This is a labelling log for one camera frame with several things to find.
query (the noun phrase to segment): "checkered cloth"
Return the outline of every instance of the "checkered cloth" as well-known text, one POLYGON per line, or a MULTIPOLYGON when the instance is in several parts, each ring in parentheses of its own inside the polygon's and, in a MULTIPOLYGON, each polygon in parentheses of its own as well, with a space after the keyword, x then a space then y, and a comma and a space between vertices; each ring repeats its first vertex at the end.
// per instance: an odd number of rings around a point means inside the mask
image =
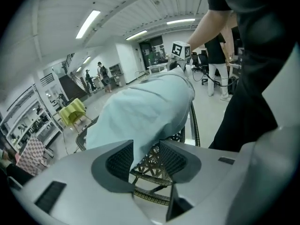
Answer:
POLYGON ((44 149, 45 146, 40 140, 31 137, 16 165, 31 175, 37 175, 40 172, 38 168, 40 163, 45 164, 44 149))

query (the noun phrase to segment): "shelf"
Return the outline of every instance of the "shelf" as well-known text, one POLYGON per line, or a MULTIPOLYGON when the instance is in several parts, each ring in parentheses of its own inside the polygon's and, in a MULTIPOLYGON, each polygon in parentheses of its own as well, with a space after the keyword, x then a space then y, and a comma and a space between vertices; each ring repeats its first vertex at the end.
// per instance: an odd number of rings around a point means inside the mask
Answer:
POLYGON ((42 133, 42 131, 44 131, 45 128, 46 128, 48 125, 50 125, 51 123, 52 123, 52 120, 51 120, 51 121, 48 121, 46 124, 44 124, 44 125, 38 130, 38 132, 36 133, 36 137, 38 137, 38 136, 42 133))
MULTIPOLYGON (((28 106, 28 109, 25 109, 25 111, 27 112, 28 110, 30 110, 30 108, 33 107, 33 105, 35 103, 38 103, 38 101, 33 102, 30 106, 28 106)), ((12 126, 12 128, 9 130, 8 134, 6 135, 6 139, 8 139, 8 136, 12 133, 12 131, 17 127, 17 125, 19 124, 19 121, 23 118, 23 116, 26 114, 26 112, 22 113, 21 116, 18 118, 18 120, 14 123, 14 125, 12 126)), ((27 133, 28 130, 31 128, 31 126, 34 124, 34 122, 36 120, 38 120, 38 118, 44 113, 44 111, 42 111, 39 116, 27 127, 27 129, 24 131, 23 134, 27 133)))
POLYGON ((34 95, 34 90, 33 87, 28 89, 26 93, 24 93, 22 96, 20 96, 18 99, 18 102, 14 104, 10 110, 7 112, 6 116, 3 118, 3 120, 0 123, 0 126, 3 125, 3 123, 7 122, 13 115, 14 113, 21 107, 21 105, 31 96, 34 95))
POLYGON ((43 145, 47 146, 48 143, 55 137, 55 135, 60 132, 57 127, 55 127, 55 130, 43 141, 43 145))

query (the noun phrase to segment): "floor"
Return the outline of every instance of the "floor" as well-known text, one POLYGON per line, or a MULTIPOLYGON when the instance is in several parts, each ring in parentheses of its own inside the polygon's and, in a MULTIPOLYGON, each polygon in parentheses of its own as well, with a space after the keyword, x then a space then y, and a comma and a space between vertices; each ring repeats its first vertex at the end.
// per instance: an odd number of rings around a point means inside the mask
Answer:
MULTIPOLYGON (((194 78, 198 81, 202 77, 202 73, 196 72, 194 74, 194 78)), ((215 87, 214 96, 209 97, 207 95, 207 83, 201 85, 201 82, 196 82, 193 77, 190 77, 190 80, 194 86, 196 91, 195 100, 193 101, 199 134, 200 134, 200 142, 201 147, 209 147, 211 142, 213 141, 214 135, 217 132, 219 125, 222 122, 225 109, 228 105, 228 102, 220 100, 221 89, 220 87, 215 87)), ((89 98, 87 98, 83 103, 87 107, 87 116, 91 119, 97 117, 101 111, 103 106, 109 97, 122 89, 126 89, 128 86, 124 86, 123 88, 118 88, 113 91, 113 93, 105 93, 104 91, 98 91, 95 94, 92 94, 89 98)), ((83 126, 89 124, 90 121, 86 118, 82 119, 81 122, 77 124, 78 130, 81 130, 83 126)), ((58 159, 63 158, 67 154, 72 154, 76 151, 77 145, 75 143, 75 139, 77 137, 77 132, 74 128, 67 127, 64 129, 65 143, 62 135, 59 135, 55 141, 51 144, 51 149, 54 150, 55 158, 51 163, 55 163, 58 159)), ((191 127, 189 118, 186 123, 186 143, 194 145, 195 142, 192 140, 191 127)), ((134 176, 130 175, 129 182, 134 180, 134 176)), ((157 185, 146 182, 142 179, 139 179, 136 185, 140 188, 149 190, 155 188, 157 185)), ((159 192, 160 195, 170 196, 171 187, 167 187, 159 192)), ((134 197, 134 200, 138 207, 144 212, 144 214, 152 220, 154 224, 164 224, 165 223, 165 215, 167 212, 167 206, 159 205, 156 203, 152 203, 146 201, 139 197, 134 197)))

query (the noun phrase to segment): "chair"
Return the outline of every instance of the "chair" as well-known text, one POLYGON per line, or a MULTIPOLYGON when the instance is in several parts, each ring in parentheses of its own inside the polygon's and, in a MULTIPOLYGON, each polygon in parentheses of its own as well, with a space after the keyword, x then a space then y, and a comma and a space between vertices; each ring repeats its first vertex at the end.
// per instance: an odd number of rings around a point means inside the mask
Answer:
MULTIPOLYGON (((200 59, 202 69, 205 69, 206 73, 208 74, 209 73, 209 66, 208 66, 207 56, 205 56, 204 54, 199 54, 198 57, 200 59)), ((207 81, 208 81, 208 78, 202 78, 201 79, 201 84, 203 85, 207 81)))

